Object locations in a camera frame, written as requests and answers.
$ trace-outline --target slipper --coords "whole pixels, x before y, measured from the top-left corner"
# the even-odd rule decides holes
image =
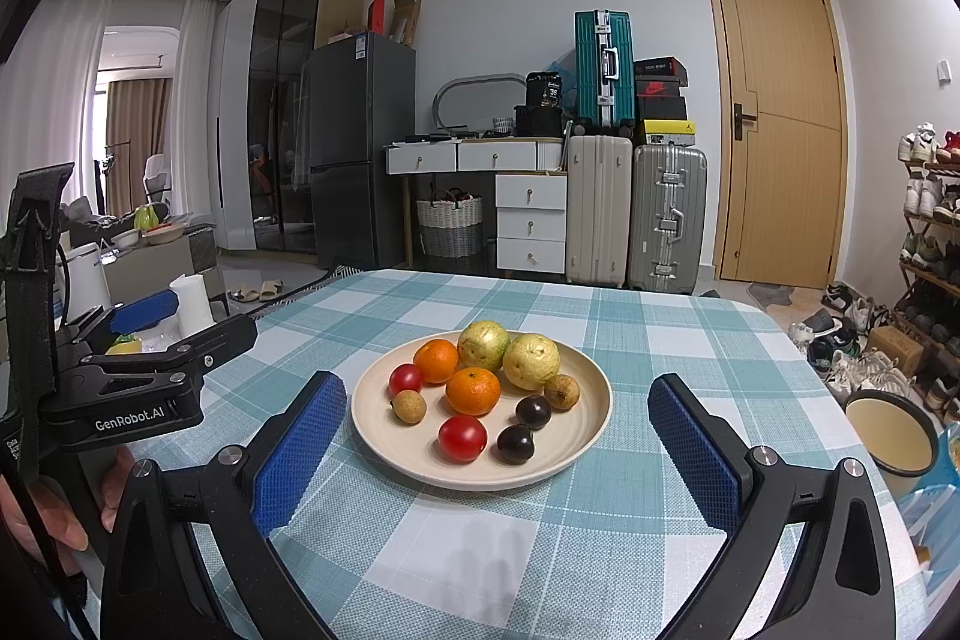
[[[240,286],[237,290],[228,290],[227,296],[235,302],[248,304],[248,302],[255,302],[260,298],[260,291],[256,290],[255,287]]]
[[[283,290],[282,280],[267,280],[260,289],[260,301],[272,302],[280,298],[280,292]]]

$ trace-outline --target silver bolt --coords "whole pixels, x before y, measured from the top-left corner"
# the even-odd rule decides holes
[[[147,477],[154,469],[154,463],[149,458],[141,458],[136,464],[133,464],[133,477]]]
[[[843,468],[847,471],[848,475],[852,475],[853,477],[860,477],[864,473],[863,464],[856,461],[855,458],[844,458]]]
[[[227,445],[226,448],[222,448],[220,453],[217,453],[217,461],[221,464],[235,464],[241,458],[243,458],[243,448],[239,445]]]
[[[757,445],[753,448],[751,453],[754,455],[754,460],[758,464],[763,464],[765,467],[772,467],[779,461],[779,456],[776,454],[776,451],[773,448],[768,448],[766,445]]]

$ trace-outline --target gray suitcase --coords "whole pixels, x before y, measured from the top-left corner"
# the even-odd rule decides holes
[[[695,148],[642,145],[634,156],[631,287],[693,293],[707,210],[707,156]]]
[[[566,177],[566,279],[621,287],[627,277],[632,143],[573,137]]]

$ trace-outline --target tangerine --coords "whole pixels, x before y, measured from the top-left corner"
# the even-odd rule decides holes
[[[447,339],[431,339],[414,354],[414,365],[424,373],[424,383],[440,386],[460,363],[457,346]]]
[[[446,400],[462,415],[486,415],[500,398],[500,381],[488,369],[468,366],[446,383]]]

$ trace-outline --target refrigerator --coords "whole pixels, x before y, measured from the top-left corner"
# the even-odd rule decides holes
[[[309,167],[317,263],[388,268],[405,259],[400,177],[385,146],[415,132],[416,52],[360,34],[310,55]]]

